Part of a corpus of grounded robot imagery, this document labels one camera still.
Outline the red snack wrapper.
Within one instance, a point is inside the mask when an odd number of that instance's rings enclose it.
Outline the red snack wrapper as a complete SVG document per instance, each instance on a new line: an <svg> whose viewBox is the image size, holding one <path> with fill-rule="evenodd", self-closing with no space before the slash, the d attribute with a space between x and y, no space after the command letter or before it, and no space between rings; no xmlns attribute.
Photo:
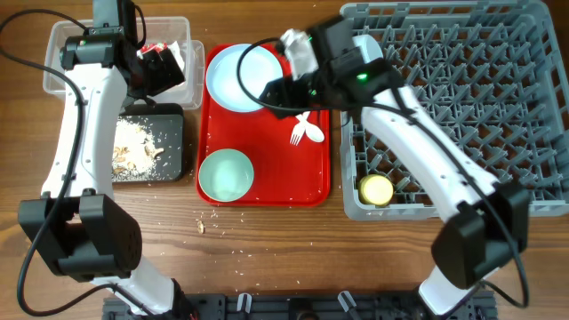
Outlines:
<svg viewBox="0 0 569 320"><path fill-rule="evenodd" d="M148 52L162 52L164 50L166 50L168 48L168 44L167 43L150 43L150 44L145 44L142 46L142 48L140 49L140 53L141 54L146 54Z"/></svg>

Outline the white plastic spoon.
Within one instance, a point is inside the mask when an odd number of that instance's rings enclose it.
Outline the white plastic spoon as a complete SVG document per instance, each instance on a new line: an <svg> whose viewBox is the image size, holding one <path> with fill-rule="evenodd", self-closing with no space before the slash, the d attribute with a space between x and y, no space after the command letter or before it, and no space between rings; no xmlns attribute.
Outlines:
<svg viewBox="0 0 569 320"><path fill-rule="evenodd" d="M306 127L304 135L316 143L323 142L325 140L323 131L317 125L310 123L308 118L304 121Z"/></svg>

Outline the white plastic fork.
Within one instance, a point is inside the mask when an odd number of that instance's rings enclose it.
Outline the white plastic fork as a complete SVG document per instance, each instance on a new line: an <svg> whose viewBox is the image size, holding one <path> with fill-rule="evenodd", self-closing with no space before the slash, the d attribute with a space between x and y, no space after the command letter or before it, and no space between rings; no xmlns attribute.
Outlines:
<svg viewBox="0 0 569 320"><path fill-rule="evenodd" d="M302 113L301 115L296 116L298 123L293 127L292 135L290 138L290 143L292 145L294 145L294 146L299 145L301 138L306 131L304 121L308 118L308 116L309 116L309 111L306 111L306 112Z"/></svg>

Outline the light blue plate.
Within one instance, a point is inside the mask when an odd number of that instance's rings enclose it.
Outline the light blue plate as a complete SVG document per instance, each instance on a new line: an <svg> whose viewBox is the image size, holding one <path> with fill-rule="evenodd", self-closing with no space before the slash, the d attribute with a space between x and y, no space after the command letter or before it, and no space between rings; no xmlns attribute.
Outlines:
<svg viewBox="0 0 569 320"><path fill-rule="evenodd" d="M242 90L236 77L237 62L250 44L234 44L213 56L206 72L205 82L210 96L222 108L237 113L262 109ZM274 54L263 47L248 52L241 64L241 79L249 93L257 99L266 84L283 76L283 70Z"/></svg>

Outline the yellow plastic cup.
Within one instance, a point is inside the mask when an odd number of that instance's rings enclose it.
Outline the yellow plastic cup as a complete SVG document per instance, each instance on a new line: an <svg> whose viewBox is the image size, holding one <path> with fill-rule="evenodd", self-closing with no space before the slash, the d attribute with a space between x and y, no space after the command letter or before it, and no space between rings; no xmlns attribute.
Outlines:
<svg viewBox="0 0 569 320"><path fill-rule="evenodd" d="M385 206L392 199L394 187L386 177L370 174L360 180L358 193L360 201L364 204Z"/></svg>

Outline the green bowl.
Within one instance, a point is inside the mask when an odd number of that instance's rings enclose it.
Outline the green bowl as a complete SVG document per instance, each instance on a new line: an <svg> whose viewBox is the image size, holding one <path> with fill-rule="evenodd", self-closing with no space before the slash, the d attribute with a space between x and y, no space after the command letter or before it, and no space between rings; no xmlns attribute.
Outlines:
<svg viewBox="0 0 569 320"><path fill-rule="evenodd" d="M198 184L212 200L229 203L242 198L252 187L254 169L243 152L224 148L214 151L200 164Z"/></svg>

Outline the light blue food bowl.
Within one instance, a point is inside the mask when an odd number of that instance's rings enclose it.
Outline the light blue food bowl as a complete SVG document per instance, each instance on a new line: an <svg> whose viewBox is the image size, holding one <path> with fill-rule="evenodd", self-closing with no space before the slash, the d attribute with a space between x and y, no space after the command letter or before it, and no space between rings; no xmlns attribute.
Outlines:
<svg viewBox="0 0 569 320"><path fill-rule="evenodd" d="M372 36L354 36L353 41L356 47L360 49L365 63L383 58L383 53L380 45Z"/></svg>

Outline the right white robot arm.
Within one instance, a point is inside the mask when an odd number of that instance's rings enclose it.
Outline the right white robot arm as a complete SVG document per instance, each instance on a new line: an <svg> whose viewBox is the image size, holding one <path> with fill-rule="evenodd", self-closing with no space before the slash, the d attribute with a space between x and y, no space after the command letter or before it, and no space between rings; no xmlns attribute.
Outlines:
<svg viewBox="0 0 569 320"><path fill-rule="evenodd" d="M284 118L340 110L359 116L428 193L444 225L431 246L435 267L418 289L433 316L446 317L526 249L530 196L466 156L421 106L395 65L369 59L341 16L275 39L291 74L252 100Z"/></svg>

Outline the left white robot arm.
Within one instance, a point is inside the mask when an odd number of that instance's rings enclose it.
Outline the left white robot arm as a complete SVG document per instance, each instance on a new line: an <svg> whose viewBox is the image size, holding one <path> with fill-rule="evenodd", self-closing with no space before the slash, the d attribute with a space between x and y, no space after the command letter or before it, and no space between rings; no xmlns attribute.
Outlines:
<svg viewBox="0 0 569 320"><path fill-rule="evenodd" d="M141 8L96 1L93 22L60 50L53 74L66 88L60 137L40 197L20 204L18 221L56 276L108 290L142 318L193 319L180 285L142 254L136 219L114 199L111 181L121 109L183 81L171 54L140 58L146 41Z"/></svg>

